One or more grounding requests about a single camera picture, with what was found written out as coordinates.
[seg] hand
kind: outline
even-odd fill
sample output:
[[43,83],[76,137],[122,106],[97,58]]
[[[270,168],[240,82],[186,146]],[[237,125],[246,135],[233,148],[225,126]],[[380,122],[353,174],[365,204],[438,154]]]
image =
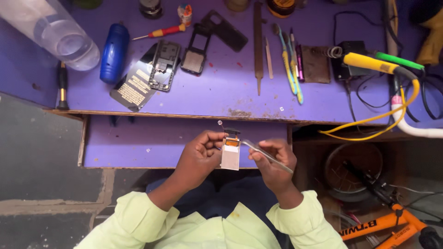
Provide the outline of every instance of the hand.
[[204,131],[186,144],[170,178],[187,191],[200,186],[210,172],[219,167],[222,161],[219,148],[225,136],[224,132]]
[[[297,158],[285,140],[269,139],[259,142],[259,146],[286,167],[292,170],[295,169]],[[292,183],[292,174],[282,170],[275,163],[269,162],[260,152],[256,152],[250,148],[249,153],[248,158],[255,161],[257,168],[259,168],[263,176],[264,183],[274,194],[278,195],[294,186]]]

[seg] orange bicycle frame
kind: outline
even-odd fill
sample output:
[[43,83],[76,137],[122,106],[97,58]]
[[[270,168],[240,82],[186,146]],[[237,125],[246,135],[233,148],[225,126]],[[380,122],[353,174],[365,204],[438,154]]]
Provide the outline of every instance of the orange bicycle frame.
[[[379,244],[377,249],[389,249],[395,248],[423,228],[427,227],[426,224],[421,222],[417,217],[405,210],[400,204],[394,204],[391,208],[393,211],[403,210],[402,215],[398,219],[398,225],[406,224],[400,231],[393,233],[391,237]],[[348,229],[344,229],[339,232],[342,239],[349,240],[352,238],[360,237],[368,233],[380,231],[396,225],[397,216],[395,213],[391,213],[375,219],[370,222],[366,222]]]

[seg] toothbrush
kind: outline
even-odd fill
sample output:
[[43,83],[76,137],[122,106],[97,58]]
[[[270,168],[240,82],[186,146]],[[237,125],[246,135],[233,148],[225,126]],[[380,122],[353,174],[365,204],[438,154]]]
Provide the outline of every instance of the toothbrush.
[[281,56],[283,57],[284,67],[286,68],[286,74],[288,75],[289,85],[291,87],[292,93],[294,95],[297,95],[297,88],[294,85],[294,77],[292,76],[291,71],[289,70],[288,50],[286,49],[286,44],[283,40],[280,26],[278,24],[274,23],[272,25],[272,29],[274,31],[274,34],[278,35],[280,37],[281,44],[283,46],[283,54]]
[[284,42],[288,43],[289,51],[291,53],[291,64],[290,65],[291,65],[291,70],[292,70],[292,76],[294,78],[294,83],[297,88],[297,99],[299,100],[300,104],[303,104],[303,93],[302,93],[302,90],[300,89],[299,81],[297,80],[297,66],[295,65],[295,62],[296,62],[295,53],[292,50],[292,45],[291,45],[291,42],[289,41],[288,35],[285,32],[283,32],[282,36],[283,36]]

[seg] drawer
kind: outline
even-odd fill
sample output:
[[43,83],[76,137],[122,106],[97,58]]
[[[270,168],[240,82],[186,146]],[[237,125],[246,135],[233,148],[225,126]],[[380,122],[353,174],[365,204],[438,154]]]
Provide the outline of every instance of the drawer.
[[[85,115],[78,165],[86,168],[175,168],[185,144],[204,130],[222,131],[214,119],[181,119],[127,116],[111,127],[109,116]],[[224,127],[241,132],[240,139],[256,143],[269,138],[288,140],[285,123],[224,121]],[[240,148],[240,167],[256,168]]]

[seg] purple workbench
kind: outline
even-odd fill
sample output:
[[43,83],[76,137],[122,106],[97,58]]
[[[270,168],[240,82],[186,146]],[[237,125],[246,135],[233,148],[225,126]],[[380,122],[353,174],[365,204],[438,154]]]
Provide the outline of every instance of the purple workbench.
[[[225,127],[241,131],[239,137],[254,143],[269,138],[287,139],[283,123],[225,121]],[[127,117],[109,126],[109,118],[91,115],[86,141],[85,167],[175,167],[185,144],[204,129],[223,131],[214,120],[136,117],[131,124]],[[248,159],[248,147],[240,148],[240,167],[256,167]]]
[[[107,0],[95,10],[74,9],[72,16],[102,50],[109,26],[113,23],[123,21],[131,37],[146,35],[159,28],[177,25],[176,7],[181,2],[181,0],[164,1],[165,14],[159,20],[144,18],[138,11],[138,0]],[[269,79],[264,58],[261,96],[257,95],[254,76],[252,6],[244,12],[235,13],[229,11],[222,0],[189,0],[188,3],[193,8],[194,23],[201,20],[210,9],[215,9],[243,32],[249,42],[242,51],[235,53],[218,37],[213,36],[201,77],[178,69],[170,92],[157,92],[140,110],[141,113],[301,120],[318,123],[352,121],[345,90],[340,82],[337,83],[334,80],[330,84],[303,83],[301,88],[304,104],[298,104],[296,96],[293,96],[290,91],[281,58],[281,44],[279,39],[272,34],[271,24],[279,23],[286,32],[293,27],[300,44],[330,46],[332,45],[334,13],[343,10],[361,11],[374,22],[381,23],[380,7],[376,1],[336,5],[325,0],[309,0],[305,9],[295,11],[287,19],[276,18],[263,7],[262,16],[268,20],[268,24],[262,26],[263,35],[270,43],[274,79]],[[409,23],[407,15],[410,6],[405,1],[400,1],[398,4],[399,38],[405,47],[403,57],[414,59],[423,41],[425,30]],[[180,43],[184,48],[189,43],[191,33],[192,28],[189,28],[183,33],[164,38]],[[364,40],[368,49],[384,51],[384,37],[385,31],[382,27],[371,26],[358,15],[338,17],[338,43],[343,40]],[[156,42],[157,39],[131,42],[126,71]],[[111,86],[100,81],[99,66],[87,72],[70,70],[69,73],[68,100],[72,110],[129,112],[109,96]],[[389,110],[389,105],[380,109],[364,106],[355,95],[356,87],[357,85],[354,84],[352,100],[357,119],[373,117]],[[375,78],[368,82],[367,87],[362,89],[361,96],[373,105],[385,103],[389,99],[386,78]],[[430,91],[428,100],[430,108],[437,113],[438,102],[442,102],[441,96],[434,96]],[[411,111],[422,120],[430,119],[424,112],[420,98],[411,106]],[[384,124],[386,121],[387,118],[384,118],[374,123]]]

